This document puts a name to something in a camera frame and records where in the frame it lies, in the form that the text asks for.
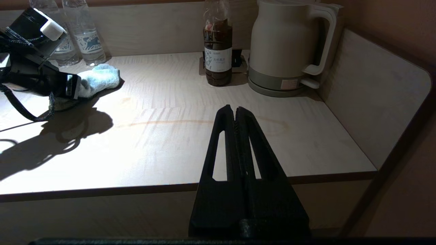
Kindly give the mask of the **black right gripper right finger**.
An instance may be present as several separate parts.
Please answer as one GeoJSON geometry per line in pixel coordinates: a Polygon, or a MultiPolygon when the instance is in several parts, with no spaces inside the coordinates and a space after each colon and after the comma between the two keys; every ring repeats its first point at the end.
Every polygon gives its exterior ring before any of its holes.
{"type": "Polygon", "coordinates": [[[309,238],[309,218],[254,114],[237,108],[244,238],[309,238]]]}

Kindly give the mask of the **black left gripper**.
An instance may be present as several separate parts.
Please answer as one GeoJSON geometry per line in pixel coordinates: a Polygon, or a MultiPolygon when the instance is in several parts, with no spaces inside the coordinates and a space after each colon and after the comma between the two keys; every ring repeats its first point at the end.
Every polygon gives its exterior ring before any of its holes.
{"type": "Polygon", "coordinates": [[[41,64],[20,56],[10,56],[1,65],[1,84],[21,93],[36,96],[78,99],[81,78],[76,74],[65,73],[50,62],[41,64]]]}

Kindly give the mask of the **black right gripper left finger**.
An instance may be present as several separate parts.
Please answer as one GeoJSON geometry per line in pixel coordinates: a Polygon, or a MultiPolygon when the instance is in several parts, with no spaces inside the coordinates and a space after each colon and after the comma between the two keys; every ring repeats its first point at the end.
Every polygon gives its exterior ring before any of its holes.
{"type": "Polygon", "coordinates": [[[245,218],[243,177],[230,105],[220,108],[214,120],[203,169],[189,221],[189,236],[238,238],[245,218]],[[220,133],[224,132],[227,180],[213,178],[220,133]]]}

